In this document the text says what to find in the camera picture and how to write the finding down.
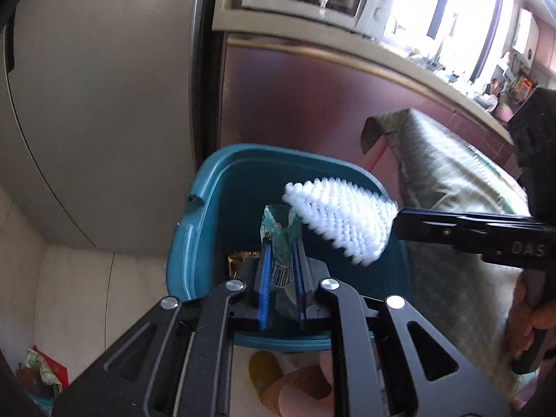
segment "teal trash bin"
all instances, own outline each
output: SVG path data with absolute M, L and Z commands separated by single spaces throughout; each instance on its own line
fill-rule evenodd
M 339 177 L 386 196 L 380 182 L 350 163 L 296 150 L 234 145 L 211 155 L 199 169 L 176 226 L 166 269 L 171 295 L 182 300 L 206 296 L 227 278 L 227 256 L 260 249 L 260 223 L 266 205 L 283 203 L 288 182 Z M 403 241 L 393 235 L 382 256 L 369 266 L 353 265 L 344 251 L 304 227 L 309 257 L 324 261 L 335 277 L 360 294 L 385 299 L 408 297 L 409 268 Z M 327 334 L 280 337 L 238 334 L 238 345 L 278 351 L 318 351 L 330 347 Z

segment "hand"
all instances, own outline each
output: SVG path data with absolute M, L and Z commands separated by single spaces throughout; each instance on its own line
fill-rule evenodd
M 556 326 L 556 299 L 533 311 L 525 302 L 527 288 L 523 275 L 514 289 L 514 302 L 508 317 L 508 349 L 518 358 L 533 344 L 533 327 L 549 329 Z M 556 346 L 556 337 L 550 348 Z

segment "metal screw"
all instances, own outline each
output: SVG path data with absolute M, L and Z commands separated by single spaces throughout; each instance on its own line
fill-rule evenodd
M 386 304 L 392 309 L 403 309 L 405 306 L 405 299 L 398 295 L 392 295 L 386 298 Z
M 232 279 L 226 283 L 226 288 L 230 291 L 240 291 L 243 287 L 245 284 L 239 279 Z
M 173 296 L 166 296 L 165 298 L 160 301 L 160 307 L 165 310 L 172 310 L 175 309 L 178 305 L 178 300 Z
M 336 290 L 338 287 L 340 287 L 340 283 L 335 279 L 328 278 L 320 281 L 320 286 L 326 290 Z

